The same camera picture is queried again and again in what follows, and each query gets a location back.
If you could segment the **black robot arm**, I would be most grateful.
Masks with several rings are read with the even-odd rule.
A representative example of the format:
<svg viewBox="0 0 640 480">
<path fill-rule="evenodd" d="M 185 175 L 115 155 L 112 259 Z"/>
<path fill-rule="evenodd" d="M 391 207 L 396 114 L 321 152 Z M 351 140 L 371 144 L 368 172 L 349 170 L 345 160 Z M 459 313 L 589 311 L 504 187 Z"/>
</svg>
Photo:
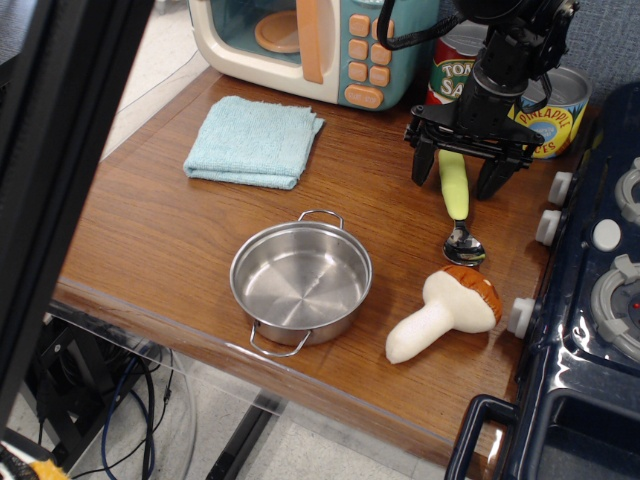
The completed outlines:
<svg viewBox="0 0 640 480">
<path fill-rule="evenodd" d="M 414 149 L 412 179 L 421 185 L 443 151 L 480 158 L 478 199 L 492 197 L 517 171 L 528 168 L 542 135 L 509 113 L 532 81 L 551 95 L 549 70 L 567 51 L 576 1 L 458 1 L 460 18 L 487 26 L 487 35 L 460 97 L 412 108 L 405 139 Z"/>
</svg>

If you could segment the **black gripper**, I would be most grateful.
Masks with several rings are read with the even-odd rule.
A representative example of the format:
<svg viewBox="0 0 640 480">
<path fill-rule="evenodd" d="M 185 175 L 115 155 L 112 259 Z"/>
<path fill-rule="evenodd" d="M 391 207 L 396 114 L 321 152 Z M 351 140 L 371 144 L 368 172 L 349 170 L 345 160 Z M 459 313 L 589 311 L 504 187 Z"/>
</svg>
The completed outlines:
<svg viewBox="0 0 640 480">
<path fill-rule="evenodd" d="M 478 200 L 490 199 L 515 171 L 527 169 L 543 137 L 511 119 L 509 112 L 530 81 L 543 83 L 544 76 L 534 73 L 522 83 L 501 86 L 478 65 L 457 100 L 412 107 L 404 140 L 414 148 L 413 182 L 425 183 L 438 150 L 485 160 L 476 186 Z"/>
</svg>

